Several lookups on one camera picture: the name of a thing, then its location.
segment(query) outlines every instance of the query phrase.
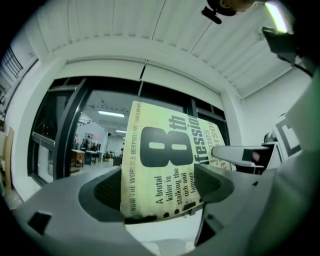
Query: black cable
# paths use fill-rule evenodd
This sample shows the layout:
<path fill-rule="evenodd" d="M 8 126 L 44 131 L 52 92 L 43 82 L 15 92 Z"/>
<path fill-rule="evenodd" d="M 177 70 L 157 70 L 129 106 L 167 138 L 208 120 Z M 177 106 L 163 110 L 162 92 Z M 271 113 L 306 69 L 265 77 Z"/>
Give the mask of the black cable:
<path fill-rule="evenodd" d="M 283 58 L 283 57 L 280 57 L 280 56 L 278 56 L 278 58 L 279 58 L 280 60 L 285 61 L 285 62 L 288 62 L 288 63 L 290 63 L 290 64 L 292 65 L 292 63 L 291 63 L 289 60 L 287 60 L 287 59 L 285 59 L 285 58 Z M 294 64 L 293 67 L 296 67 L 297 69 L 303 71 L 304 73 L 306 73 L 306 74 L 307 74 L 308 76 L 310 76 L 311 78 L 313 77 L 313 74 L 312 74 L 310 71 L 306 70 L 304 67 L 299 66 L 299 65 L 297 65 L 297 64 Z"/>

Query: large number 8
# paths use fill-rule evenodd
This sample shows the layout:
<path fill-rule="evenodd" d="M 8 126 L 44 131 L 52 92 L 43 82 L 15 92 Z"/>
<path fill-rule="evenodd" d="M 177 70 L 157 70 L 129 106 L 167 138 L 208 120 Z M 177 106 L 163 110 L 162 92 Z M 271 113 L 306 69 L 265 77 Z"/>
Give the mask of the large number 8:
<path fill-rule="evenodd" d="M 164 148 L 151 148 L 150 143 L 164 144 Z M 186 149 L 173 149 L 184 145 Z M 190 165 L 194 161 L 189 136 L 180 131 L 144 127 L 141 132 L 140 160 L 145 167 L 165 167 L 169 161 L 175 166 Z"/>

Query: person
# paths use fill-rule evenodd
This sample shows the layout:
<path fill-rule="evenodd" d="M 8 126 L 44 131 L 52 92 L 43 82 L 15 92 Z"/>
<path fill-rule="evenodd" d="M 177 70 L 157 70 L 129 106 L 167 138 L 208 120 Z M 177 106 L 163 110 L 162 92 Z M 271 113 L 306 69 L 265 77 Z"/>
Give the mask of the person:
<path fill-rule="evenodd" d="M 77 139 L 78 139 L 78 135 L 75 134 L 73 136 L 73 140 L 72 140 L 72 149 L 73 150 L 77 150 L 78 149 L 79 144 L 77 143 Z"/>
<path fill-rule="evenodd" d="M 86 150 L 89 150 L 89 149 L 91 148 L 91 144 L 92 144 L 92 143 L 91 143 L 91 138 L 90 138 L 89 135 L 88 135 L 87 138 L 85 139 L 85 142 L 84 142 L 84 143 L 85 143 L 85 149 L 86 149 Z"/>

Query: white ceiling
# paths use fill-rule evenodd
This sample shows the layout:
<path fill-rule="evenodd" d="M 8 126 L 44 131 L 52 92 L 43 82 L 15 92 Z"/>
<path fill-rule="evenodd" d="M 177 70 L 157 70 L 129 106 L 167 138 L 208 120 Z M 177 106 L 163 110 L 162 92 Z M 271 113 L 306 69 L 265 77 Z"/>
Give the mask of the white ceiling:
<path fill-rule="evenodd" d="M 206 4 L 206 0 L 52 0 L 36 19 L 49 55 L 100 38 L 161 43 L 205 64 L 241 98 L 291 69 L 270 52 L 261 34 L 262 26 L 274 27 L 264 5 L 232 17 L 220 15 L 222 24 L 217 25 L 201 14 Z"/>
<path fill-rule="evenodd" d="M 129 115 L 133 101 L 144 102 L 166 109 L 182 112 L 183 108 L 169 103 L 143 98 L 131 94 L 111 91 L 93 91 L 84 107 L 84 113 L 106 131 L 114 136 L 125 137 L 124 133 L 116 130 L 126 131 Z M 124 117 L 99 114 L 98 110 L 124 114 Z"/>

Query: window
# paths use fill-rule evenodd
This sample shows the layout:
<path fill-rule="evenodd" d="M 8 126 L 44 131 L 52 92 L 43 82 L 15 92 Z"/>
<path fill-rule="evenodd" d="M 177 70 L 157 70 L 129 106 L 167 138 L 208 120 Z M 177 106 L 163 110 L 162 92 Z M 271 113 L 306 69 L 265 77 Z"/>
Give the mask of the window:
<path fill-rule="evenodd" d="M 6 50 L 3 55 L 2 67 L 9 75 L 12 75 L 15 79 L 18 77 L 19 72 L 23 69 L 20 62 L 17 60 L 11 46 Z"/>
<path fill-rule="evenodd" d="M 75 91 L 66 80 L 55 81 L 44 96 L 35 116 L 28 146 L 28 174 L 40 184 L 56 179 L 54 151 L 62 115 Z"/>
<path fill-rule="evenodd" d="M 61 78 L 52 83 L 33 123 L 29 175 L 42 185 L 92 169 L 119 166 L 133 101 L 214 123 L 229 144 L 224 112 L 190 95 L 122 78 Z"/>

